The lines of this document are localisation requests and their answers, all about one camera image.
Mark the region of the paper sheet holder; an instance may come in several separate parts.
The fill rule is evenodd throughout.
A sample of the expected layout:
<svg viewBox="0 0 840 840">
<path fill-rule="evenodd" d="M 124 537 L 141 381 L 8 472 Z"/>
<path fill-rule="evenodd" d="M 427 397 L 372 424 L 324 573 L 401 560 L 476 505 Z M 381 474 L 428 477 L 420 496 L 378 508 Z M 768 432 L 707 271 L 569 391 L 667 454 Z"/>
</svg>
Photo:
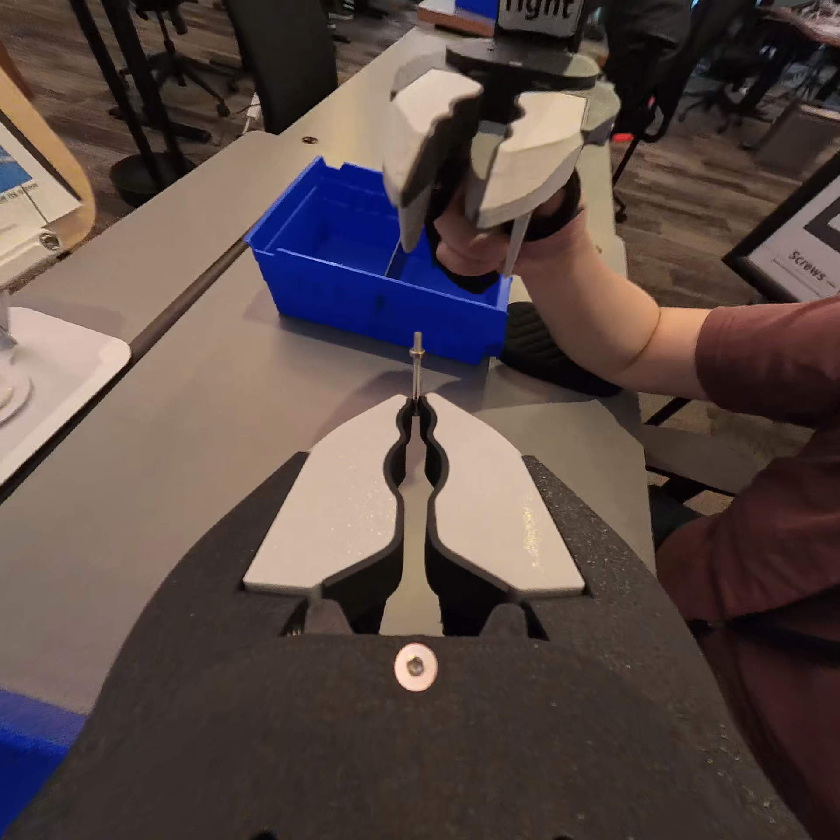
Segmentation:
<svg viewBox="0 0 840 840">
<path fill-rule="evenodd" d="M 60 239 L 50 226 L 76 212 L 82 201 L 63 175 L 1 115 L 2 265 L 46 254 Z"/>
</svg>

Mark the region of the person's right hand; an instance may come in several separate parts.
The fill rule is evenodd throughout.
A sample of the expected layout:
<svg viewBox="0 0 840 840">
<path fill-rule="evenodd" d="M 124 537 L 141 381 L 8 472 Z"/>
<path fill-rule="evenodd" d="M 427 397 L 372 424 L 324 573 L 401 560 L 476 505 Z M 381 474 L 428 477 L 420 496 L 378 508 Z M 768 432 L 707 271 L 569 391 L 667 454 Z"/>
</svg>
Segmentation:
<svg viewBox="0 0 840 840">
<path fill-rule="evenodd" d="M 463 180 L 434 221 L 439 237 L 436 257 L 444 268 L 460 277 L 502 273 L 507 264 L 510 237 L 502 227 L 479 230 L 467 218 L 466 192 L 467 183 Z M 583 203 L 579 203 L 566 225 L 555 225 L 564 204 L 565 190 L 560 190 L 531 216 L 532 223 L 548 221 L 552 233 L 545 238 L 522 241 L 513 273 L 526 284 L 561 276 L 592 249 Z"/>
</svg>

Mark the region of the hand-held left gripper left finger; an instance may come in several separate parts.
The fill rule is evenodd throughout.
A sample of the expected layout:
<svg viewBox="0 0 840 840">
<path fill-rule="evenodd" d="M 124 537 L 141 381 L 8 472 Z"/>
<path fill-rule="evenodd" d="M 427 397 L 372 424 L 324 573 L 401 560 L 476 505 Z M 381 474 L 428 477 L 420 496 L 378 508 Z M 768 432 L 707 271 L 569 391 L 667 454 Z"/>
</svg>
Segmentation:
<svg viewBox="0 0 840 840">
<path fill-rule="evenodd" d="M 311 448 L 245 573 L 247 590 L 314 595 L 392 544 L 399 505 L 389 465 L 410 415 L 410 398 L 396 395 Z"/>
</svg>

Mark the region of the black floor stand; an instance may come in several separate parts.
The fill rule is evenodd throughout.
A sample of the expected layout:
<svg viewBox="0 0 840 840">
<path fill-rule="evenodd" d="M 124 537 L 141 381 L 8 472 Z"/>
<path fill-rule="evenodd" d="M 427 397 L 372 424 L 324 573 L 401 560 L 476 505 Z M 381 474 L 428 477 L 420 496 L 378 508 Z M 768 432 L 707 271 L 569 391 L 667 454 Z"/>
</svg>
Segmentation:
<svg viewBox="0 0 840 840">
<path fill-rule="evenodd" d="M 129 130 L 136 148 L 136 154 L 122 158 L 109 174 L 122 200 L 136 208 L 175 184 L 191 172 L 195 165 L 186 159 L 175 136 L 128 3 L 101 1 L 100 5 L 133 79 L 140 100 L 140 111 L 135 110 L 119 77 L 88 2 L 69 1 L 80 31 L 111 92 L 118 115 Z"/>
</svg>

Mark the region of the black upright panel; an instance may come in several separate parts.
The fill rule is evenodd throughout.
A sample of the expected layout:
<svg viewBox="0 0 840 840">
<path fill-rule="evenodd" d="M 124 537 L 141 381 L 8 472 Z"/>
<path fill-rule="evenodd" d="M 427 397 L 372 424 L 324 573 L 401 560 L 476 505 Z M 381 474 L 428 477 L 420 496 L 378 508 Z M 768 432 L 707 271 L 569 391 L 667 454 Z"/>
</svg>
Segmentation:
<svg viewBox="0 0 840 840">
<path fill-rule="evenodd" d="M 265 131 L 281 134 L 339 87 L 327 15 L 318 1 L 225 1 Z"/>
</svg>

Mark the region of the framed marker sign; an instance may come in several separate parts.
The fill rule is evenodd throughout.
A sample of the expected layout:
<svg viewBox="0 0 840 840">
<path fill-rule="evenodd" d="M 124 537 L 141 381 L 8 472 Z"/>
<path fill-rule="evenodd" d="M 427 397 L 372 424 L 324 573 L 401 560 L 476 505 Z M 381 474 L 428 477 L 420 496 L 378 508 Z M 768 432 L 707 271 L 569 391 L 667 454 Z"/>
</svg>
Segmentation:
<svg viewBox="0 0 840 840">
<path fill-rule="evenodd" d="M 769 302 L 839 294 L 839 155 L 807 178 L 722 262 Z"/>
</svg>

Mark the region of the white flat base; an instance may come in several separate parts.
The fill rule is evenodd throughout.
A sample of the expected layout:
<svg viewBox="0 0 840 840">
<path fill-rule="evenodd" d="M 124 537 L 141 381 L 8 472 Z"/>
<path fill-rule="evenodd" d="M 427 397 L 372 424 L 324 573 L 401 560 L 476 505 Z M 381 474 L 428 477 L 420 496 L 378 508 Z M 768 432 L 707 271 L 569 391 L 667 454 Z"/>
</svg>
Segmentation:
<svg viewBox="0 0 840 840">
<path fill-rule="evenodd" d="M 1 487 L 48 450 L 131 361 L 126 342 L 2 290 Z"/>
</svg>

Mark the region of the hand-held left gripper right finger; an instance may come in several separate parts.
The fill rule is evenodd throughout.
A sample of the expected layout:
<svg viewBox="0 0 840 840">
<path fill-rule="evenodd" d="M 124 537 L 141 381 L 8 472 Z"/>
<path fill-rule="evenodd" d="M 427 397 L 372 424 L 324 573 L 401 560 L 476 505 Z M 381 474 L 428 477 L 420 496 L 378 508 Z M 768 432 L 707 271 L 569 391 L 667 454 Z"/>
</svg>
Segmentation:
<svg viewBox="0 0 840 840">
<path fill-rule="evenodd" d="M 437 594 L 456 582 L 509 601 L 582 595 L 585 580 L 518 448 L 441 395 L 418 403 L 427 448 L 425 561 Z"/>
</svg>

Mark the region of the person's right forearm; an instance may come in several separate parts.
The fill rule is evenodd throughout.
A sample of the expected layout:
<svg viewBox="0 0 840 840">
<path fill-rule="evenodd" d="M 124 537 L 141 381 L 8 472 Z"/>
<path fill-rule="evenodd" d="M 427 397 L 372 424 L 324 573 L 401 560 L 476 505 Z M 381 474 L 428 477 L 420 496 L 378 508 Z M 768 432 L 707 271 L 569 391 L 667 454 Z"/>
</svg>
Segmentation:
<svg viewBox="0 0 840 840">
<path fill-rule="evenodd" d="M 548 238 L 522 245 L 516 264 L 559 348 L 623 389 L 705 400 L 697 345 L 710 310 L 661 307 L 602 259 L 581 210 Z"/>
</svg>

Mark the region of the grey floor box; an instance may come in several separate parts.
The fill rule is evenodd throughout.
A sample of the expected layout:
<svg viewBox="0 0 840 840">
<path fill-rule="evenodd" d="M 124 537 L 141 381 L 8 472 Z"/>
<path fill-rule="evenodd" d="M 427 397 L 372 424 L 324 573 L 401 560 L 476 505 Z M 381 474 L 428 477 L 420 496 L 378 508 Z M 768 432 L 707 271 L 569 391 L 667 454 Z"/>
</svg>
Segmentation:
<svg viewBox="0 0 840 840">
<path fill-rule="evenodd" d="M 839 111 L 796 99 L 771 123 L 753 159 L 768 172 L 801 176 L 838 135 Z"/>
</svg>

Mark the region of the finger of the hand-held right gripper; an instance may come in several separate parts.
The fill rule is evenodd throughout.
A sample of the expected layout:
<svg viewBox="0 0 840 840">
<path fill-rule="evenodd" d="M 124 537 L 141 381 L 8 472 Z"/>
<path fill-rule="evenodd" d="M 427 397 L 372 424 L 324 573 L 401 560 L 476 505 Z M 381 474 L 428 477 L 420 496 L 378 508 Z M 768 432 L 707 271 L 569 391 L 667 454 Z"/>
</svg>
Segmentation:
<svg viewBox="0 0 840 840">
<path fill-rule="evenodd" d="M 465 186 L 466 215 L 475 222 L 487 190 L 484 92 L 476 79 L 429 69 L 393 94 L 386 109 L 382 173 L 400 245 L 410 253 L 425 235 L 438 268 L 436 220 Z"/>
<path fill-rule="evenodd" d="M 506 128 L 483 122 L 470 150 L 466 215 L 478 230 L 511 224 L 501 274 L 512 275 L 531 217 L 564 188 L 583 147 L 587 99 L 561 91 L 524 92 Z"/>
</svg>

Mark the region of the wooden board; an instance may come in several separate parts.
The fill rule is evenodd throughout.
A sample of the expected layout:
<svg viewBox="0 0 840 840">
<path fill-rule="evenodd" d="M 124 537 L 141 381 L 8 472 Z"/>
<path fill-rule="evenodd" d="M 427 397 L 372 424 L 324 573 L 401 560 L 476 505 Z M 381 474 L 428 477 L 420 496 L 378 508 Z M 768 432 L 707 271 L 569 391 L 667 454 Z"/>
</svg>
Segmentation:
<svg viewBox="0 0 840 840">
<path fill-rule="evenodd" d="M 449 32 L 488 38 L 494 34 L 496 12 L 497 2 L 422 1 L 416 17 Z"/>
</svg>

